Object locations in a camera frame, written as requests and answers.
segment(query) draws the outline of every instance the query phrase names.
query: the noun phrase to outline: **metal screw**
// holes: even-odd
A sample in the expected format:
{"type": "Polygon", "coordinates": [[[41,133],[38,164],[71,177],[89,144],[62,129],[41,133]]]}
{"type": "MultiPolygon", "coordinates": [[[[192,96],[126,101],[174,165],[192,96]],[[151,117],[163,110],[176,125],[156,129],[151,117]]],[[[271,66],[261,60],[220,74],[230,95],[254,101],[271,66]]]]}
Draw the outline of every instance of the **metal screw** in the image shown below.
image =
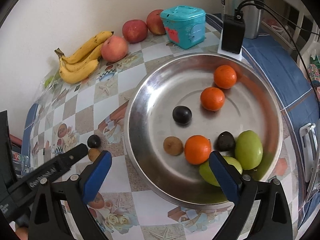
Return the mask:
{"type": "Polygon", "coordinates": [[[276,185],[279,185],[279,184],[280,184],[280,181],[279,181],[279,179],[274,179],[274,180],[273,180],[273,183],[276,184],[276,185]]]}
{"type": "Polygon", "coordinates": [[[73,174],[73,175],[71,175],[71,177],[70,177],[70,179],[71,179],[72,181],[76,181],[78,178],[79,178],[79,175],[78,175],[78,174],[73,174]]]}
{"type": "Polygon", "coordinates": [[[246,181],[249,181],[251,179],[251,177],[248,174],[244,174],[242,178],[246,181]]]}
{"type": "Polygon", "coordinates": [[[47,182],[48,182],[47,178],[42,178],[42,179],[40,180],[40,183],[41,183],[42,185],[45,185],[47,182]]]}

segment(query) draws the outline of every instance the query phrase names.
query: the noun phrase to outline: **checkered tablecloth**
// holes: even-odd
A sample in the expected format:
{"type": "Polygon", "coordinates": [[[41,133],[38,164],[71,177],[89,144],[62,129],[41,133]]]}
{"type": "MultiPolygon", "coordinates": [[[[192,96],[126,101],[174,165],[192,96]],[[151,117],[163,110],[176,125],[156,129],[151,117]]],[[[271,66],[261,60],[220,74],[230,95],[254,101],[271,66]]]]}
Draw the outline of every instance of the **checkered tablecloth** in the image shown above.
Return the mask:
{"type": "MultiPolygon", "coordinates": [[[[232,209],[230,205],[222,209],[190,210],[162,199],[141,180],[124,149],[125,106],[141,79],[176,56],[217,52],[220,32],[206,24],[205,37],[204,42],[183,50],[170,43],[165,35],[149,34],[144,41],[130,44],[129,54],[124,59],[113,64],[102,61],[100,67],[79,84],[60,81],[33,106],[36,114],[30,124],[30,136],[24,138],[24,143],[30,140],[31,168],[79,143],[86,144],[92,134],[98,134],[102,139],[100,150],[111,152],[112,167],[96,199],[99,202],[99,198],[103,198],[104,205],[99,209],[90,207],[91,214],[110,240],[212,239],[232,209]]],[[[298,172],[285,118],[283,127],[282,150],[270,179],[277,177],[284,186],[296,235],[298,172]]],[[[60,180],[81,173],[89,164],[88,157],[83,158],[60,180]]],[[[74,237],[82,239],[66,202],[64,209],[74,237]]],[[[241,238],[248,234],[253,219],[251,215],[241,238]]]]}

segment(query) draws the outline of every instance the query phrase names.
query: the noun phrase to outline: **orange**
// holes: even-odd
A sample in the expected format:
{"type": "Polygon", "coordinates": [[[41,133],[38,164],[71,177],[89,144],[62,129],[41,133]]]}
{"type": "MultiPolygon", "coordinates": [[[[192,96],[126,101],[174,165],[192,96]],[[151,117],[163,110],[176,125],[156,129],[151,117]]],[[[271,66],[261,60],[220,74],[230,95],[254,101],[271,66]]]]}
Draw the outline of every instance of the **orange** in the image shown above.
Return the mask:
{"type": "Polygon", "coordinates": [[[225,96],[221,89],[209,87],[200,96],[202,106],[210,111],[218,111],[224,104],[225,96]]]}
{"type": "Polygon", "coordinates": [[[210,155],[210,141],[202,135],[191,136],[184,146],[184,156],[191,164],[204,163],[210,155]]]}
{"type": "Polygon", "coordinates": [[[214,71],[213,79],[218,87],[229,89],[237,82],[237,73],[229,65],[222,65],[214,71]]]}

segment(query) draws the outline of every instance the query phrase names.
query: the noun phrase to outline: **turquoise box with lid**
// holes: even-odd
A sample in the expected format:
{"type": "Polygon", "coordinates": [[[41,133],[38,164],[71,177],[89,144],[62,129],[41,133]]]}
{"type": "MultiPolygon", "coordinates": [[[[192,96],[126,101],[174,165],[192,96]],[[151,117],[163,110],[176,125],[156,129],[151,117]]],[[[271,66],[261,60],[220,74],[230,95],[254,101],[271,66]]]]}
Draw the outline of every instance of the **turquoise box with lid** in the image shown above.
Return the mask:
{"type": "Polygon", "coordinates": [[[183,49],[204,41],[205,11],[179,5],[161,12],[160,17],[171,42],[183,49]]]}

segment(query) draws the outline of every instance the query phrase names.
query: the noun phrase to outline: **container lid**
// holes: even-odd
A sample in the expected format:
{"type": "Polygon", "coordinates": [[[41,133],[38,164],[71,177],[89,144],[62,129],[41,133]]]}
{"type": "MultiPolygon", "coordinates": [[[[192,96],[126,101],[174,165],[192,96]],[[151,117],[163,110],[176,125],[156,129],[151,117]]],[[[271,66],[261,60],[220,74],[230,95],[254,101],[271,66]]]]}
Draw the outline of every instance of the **container lid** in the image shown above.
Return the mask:
{"type": "Polygon", "coordinates": [[[172,21],[187,21],[205,15],[201,8],[179,5],[161,12],[160,17],[172,21]]]}

